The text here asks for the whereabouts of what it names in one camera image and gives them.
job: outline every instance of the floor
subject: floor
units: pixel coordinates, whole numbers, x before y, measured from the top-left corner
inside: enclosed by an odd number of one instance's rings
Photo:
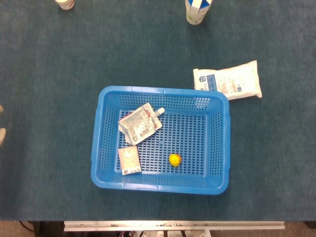
[[[32,225],[23,222],[28,228]],[[315,237],[316,229],[309,229],[303,222],[286,222],[285,230],[260,231],[211,231],[212,237]],[[0,237],[33,237],[18,221],[0,221]]]

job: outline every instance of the blue plastic basket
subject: blue plastic basket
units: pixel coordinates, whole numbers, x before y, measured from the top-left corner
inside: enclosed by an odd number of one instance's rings
[[[165,108],[162,128],[139,143],[142,173],[122,175],[118,148],[129,146],[118,120],[149,102]],[[171,153],[182,163],[169,164]],[[95,115],[91,178],[102,188],[220,194],[228,186],[230,117],[219,92],[150,87],[104,88]]]

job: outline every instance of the white plastic bag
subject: white plastic bag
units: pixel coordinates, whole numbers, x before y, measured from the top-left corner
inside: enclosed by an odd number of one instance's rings
[[[257,61],[222,70],[194,69],[194,89],[222,92],[229,100],[262,97]]]

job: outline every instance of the metal bar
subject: metal bar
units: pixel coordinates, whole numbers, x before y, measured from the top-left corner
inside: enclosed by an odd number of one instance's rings
[[[283,221],[65,221],[65,231],[281,230]]]

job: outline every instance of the small packet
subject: small packet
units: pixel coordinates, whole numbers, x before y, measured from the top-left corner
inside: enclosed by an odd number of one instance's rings
[[[136,146],[118,149],[118,156],[122,168],[122,175],[142,171]]]
[[[154,111],[152,106],[146,103],[118,121],[118,129],[124,133],[126,142],[135,146],[162,127],[158,116],[163,113],[164,108]]]
[[[219,91],[229,100],[262,97],[257,61],[222,70],[194,69],[193,75],[195,90]]]

